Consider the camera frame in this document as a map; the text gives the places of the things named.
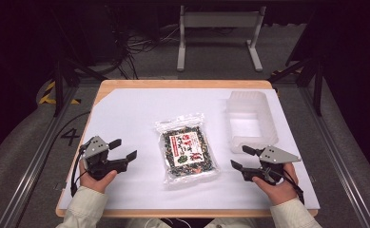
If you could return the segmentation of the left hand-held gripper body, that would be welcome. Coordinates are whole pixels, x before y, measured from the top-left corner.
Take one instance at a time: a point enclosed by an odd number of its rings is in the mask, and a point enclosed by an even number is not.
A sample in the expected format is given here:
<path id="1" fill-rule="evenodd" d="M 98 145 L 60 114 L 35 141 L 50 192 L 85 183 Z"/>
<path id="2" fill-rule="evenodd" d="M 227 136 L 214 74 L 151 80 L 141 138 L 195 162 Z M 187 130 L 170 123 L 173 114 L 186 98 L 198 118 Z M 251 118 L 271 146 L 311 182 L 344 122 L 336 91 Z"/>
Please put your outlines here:
<path id="1" fill-rule="evenodd" d="M 96 180 L 101 180 L 112 170 L 117 173 L 123 172 L 125 159 L 110 161 L 108 159 L 109 142 L 105 142 L 99 136 L 92 137 L 84 144 L 84 166 L 86 171 Z"/>

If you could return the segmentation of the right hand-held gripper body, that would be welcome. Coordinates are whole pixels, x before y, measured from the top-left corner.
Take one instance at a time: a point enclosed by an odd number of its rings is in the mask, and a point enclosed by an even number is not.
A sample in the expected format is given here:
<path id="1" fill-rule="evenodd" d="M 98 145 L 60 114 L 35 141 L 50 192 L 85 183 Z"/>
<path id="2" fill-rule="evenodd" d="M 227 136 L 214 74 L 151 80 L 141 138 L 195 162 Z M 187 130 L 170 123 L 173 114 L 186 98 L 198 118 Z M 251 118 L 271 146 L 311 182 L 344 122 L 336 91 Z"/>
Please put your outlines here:
<path id="1" fill-rule="evenodd" d="M 241 172 L 245 181 L 252 181 L 259 177 L 268 184 L 276 185 L 283 177 L 283 165 L 289 162 L 300 162 L 302 159 L 275 146 L 267 146 L 262 154 L 257 156 L 261 166 L 259 168 L 243 168 Z"/>

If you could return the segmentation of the translucent plastic container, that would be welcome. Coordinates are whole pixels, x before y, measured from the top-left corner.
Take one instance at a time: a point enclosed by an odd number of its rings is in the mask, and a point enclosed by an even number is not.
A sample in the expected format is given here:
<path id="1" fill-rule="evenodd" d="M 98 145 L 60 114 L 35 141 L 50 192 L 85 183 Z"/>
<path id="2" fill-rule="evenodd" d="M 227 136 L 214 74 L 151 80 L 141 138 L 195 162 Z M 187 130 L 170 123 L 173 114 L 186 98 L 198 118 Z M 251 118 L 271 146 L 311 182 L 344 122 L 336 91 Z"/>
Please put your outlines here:
<path id="1" fill-rule="evenodd" d="M 243 146 L 262 149 L 279 141 L 267 96 L 262 91 L 232 91 L 226 101 L 230 149 L 242 153 Z"/>

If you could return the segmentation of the clear packet of dried seaweed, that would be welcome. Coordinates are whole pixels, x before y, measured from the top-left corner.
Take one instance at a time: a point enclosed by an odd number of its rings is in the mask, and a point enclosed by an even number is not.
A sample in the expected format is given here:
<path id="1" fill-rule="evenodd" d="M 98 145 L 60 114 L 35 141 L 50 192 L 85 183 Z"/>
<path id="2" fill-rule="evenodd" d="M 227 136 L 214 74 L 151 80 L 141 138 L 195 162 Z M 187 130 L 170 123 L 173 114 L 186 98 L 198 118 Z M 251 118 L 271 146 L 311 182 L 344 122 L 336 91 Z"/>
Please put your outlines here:
<path id="1" fill-rule="evenodd" d="M 195 113 L 157 122 L 169 190 L 215 180 L 220 168 L 204 132 L 204 114 Z"/>

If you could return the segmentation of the person's left hand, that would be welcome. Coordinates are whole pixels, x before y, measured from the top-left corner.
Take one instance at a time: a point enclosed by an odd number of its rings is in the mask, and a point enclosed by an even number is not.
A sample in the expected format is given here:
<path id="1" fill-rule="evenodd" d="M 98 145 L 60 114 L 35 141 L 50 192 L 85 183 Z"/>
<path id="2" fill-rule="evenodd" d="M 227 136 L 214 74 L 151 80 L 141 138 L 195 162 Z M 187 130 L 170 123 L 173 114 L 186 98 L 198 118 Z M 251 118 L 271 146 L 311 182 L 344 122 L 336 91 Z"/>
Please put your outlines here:
<path id="1" fill-rule="evenodd" d="M 96 192 L 104 194 L 107 187 L 113 182 L 117 176 L 117 171 L 112 170 L 106 174 L 101 180 L 94 179 L 85 169 L 84 163 L 79 161 L 80 168 L 80 184 L 86 188 L 92 189 Z"/>

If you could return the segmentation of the person's right hand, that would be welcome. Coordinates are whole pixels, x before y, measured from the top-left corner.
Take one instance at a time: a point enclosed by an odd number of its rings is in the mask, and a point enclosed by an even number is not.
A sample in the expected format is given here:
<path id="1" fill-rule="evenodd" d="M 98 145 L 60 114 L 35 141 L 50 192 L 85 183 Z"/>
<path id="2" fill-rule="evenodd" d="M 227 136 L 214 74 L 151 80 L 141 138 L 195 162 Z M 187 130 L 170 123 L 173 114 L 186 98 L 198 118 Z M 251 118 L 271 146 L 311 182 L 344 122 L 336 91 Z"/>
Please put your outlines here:
<path id="1" fill-rule="evenodd" d="M 283 170 L 287 178 L 292 180 L 295 184 L 299 183 L 292 163 L 286 163 L 283 166 Z M 298 196 L 297 191 L 294 189 L 294 185 L 287 180 L 277 185 L 270 185 L 258 177 L 254 177 L 252 180 L 265 192 L 273 206 L 288 202 Z"/>

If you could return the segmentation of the white paper sheet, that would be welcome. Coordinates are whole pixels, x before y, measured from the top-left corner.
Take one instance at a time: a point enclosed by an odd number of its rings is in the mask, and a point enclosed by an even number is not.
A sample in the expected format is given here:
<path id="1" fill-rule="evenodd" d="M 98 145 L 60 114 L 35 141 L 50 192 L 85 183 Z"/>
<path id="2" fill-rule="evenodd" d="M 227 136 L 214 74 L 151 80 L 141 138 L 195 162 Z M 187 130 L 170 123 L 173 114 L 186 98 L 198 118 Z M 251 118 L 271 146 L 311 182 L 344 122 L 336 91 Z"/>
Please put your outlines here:
<path id="1" fill-rule="evenodd" d="M 136 151 L 137 158 L 127 171 L 107 188 L 107 209 L 124 217 L 131 210 L 263 210 L 270 202 L 259 187 L 243 179 L 231 163 L 256 167 L 256 157 L 235 154 L 230 149 L 231 129 L 226 116 L 229 88 L 123 88 L 115 89 L 96 104 L 83 136 L 88 141 L 100 136 L 109 143 L 121 140 L 110 151 L 120 159 Z M 157 122 L 178 116 L 204 114 L 204 131 L 218 162 L 217 179 L 199 182 L 178 190 L 164 186 L 165 168 L 159 147 Z"/>

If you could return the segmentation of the yellow black hazard tape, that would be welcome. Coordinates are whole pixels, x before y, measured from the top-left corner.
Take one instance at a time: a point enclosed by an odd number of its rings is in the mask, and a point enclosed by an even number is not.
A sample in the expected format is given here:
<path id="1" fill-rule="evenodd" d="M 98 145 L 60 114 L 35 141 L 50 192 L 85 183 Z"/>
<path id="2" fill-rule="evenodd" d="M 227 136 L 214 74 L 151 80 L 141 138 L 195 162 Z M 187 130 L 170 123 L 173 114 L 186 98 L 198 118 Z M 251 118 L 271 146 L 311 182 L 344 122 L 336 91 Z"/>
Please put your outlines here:
<path id="1" fill-rule="evenodd" d="M 55 85 L 56 85 L 56 83 L 54 81 L 49 82 L 49 84 L 47 85 L 47 87 L 45 89 L 45 92 L 44 92 L 43 96 L 39 100 L 40 104 L 51 104 L 51 105 L 56 104 L 56 99 L 50 97 L 50 93 L 55 88 Z"/>

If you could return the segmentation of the black metal stand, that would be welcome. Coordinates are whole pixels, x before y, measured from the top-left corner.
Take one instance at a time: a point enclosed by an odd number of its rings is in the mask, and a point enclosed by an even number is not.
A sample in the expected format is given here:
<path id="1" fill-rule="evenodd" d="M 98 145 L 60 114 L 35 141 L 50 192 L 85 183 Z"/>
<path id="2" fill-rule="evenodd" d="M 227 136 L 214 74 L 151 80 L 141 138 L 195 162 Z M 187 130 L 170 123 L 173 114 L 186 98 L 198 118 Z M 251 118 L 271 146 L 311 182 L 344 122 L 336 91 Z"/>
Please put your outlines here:
<path id="1" fill-rule="evenodd" d="M 273 84 L 296 70 L 300 70 L 296 84 L 298 87 L 307 87 L 312 80 L 314 82 L 313 107 L 318 116 L 321 116 L 321 89 L 322 89 L 322 65 L 321 58 L 308 58 L 287 67 L 282 71 L 274 71 L 268 78 Z"/>
<path id="2" fill-rule="evenodd" d="M 65 104 L 63 83 L 67 83 L 69 87 L 77 87 L 80 84 L 78 78 L 78 73 L 75 69 L 78 68 L 80 71 L 84 72 L 89 77 L 92 77 L 100 82 L 103 82 L 106 77 L 101 75 L 98 72 L 83 66 L 76 61 L 73 61 L 69 58 L 60 58 L 54 64 L 54 82 L 55 82 L 55 111 L 54 116 L 57 117 Z"/>

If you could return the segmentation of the white metal stand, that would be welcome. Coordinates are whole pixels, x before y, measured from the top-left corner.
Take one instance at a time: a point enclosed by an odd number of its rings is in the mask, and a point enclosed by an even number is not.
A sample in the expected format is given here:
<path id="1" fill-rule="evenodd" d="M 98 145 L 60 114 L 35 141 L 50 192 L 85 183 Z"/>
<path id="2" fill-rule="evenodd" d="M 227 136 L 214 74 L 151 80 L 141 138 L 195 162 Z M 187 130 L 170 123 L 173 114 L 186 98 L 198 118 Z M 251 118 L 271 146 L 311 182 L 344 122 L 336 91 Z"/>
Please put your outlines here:
<path id="1" fill-rule="evenodd" d="M 177 70 L 185 70 L 185 29 L 186 28 L 250 28 L 252 37 L 247 45 L 252 64 L 257 72 L 263 71 L 263 65 L 256 50 L 257 40 L 263 25 L 266 7 L 252 11 L 187 11 L 180 6 L 180 43 Z"/>

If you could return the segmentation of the aluminium rail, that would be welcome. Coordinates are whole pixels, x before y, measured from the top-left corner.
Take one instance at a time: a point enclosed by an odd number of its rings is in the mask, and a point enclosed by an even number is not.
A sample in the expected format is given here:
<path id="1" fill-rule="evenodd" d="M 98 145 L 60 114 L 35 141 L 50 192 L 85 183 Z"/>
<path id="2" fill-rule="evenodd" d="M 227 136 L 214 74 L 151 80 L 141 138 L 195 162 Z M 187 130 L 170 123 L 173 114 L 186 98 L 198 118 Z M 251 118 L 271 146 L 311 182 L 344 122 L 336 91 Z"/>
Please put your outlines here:
<path id="1" fill-rule="evenodd" d="M 313 98 L 310 95 L 309 90 L 307 88 L 301 88 L 300 93 L 311 115 L 313 116 L 315 126 L 320 131 L 321 137 L 325 143 L 326 153 L 328 154 L 328 157 L 337 172 L 337 175 L 341 181 L 341 185 L 360 221 L 361 227 L 370 228 L 370 211 L 364 202 L 356 182 L 348 171 L 347 166 L 341 157 L 340 151 L 337 148 L 324 119 L 317 114 L 316 109 L 313 106 Z"/>
<path id="2" fill-rule="evenodd" d="M 36 146 L 34 154 L 29 158 L 29 165 L 24 170 L 7 208 L 0 218 L 0 228 L 17 228 L 19 225 L 21 217 L 29 204 L 34 187 L 45 167 L 52 144 L 55 142 L 56 131 L 60 128 L 68 105 L 75 96 L 76 91 L 77 87 L 66 88 L 66 94 L 61 95 L 64 104 L 60 110 L 56 106 L 54 113 L 50 115 L 46 131 L 40 138 L 40 143 Z"/>

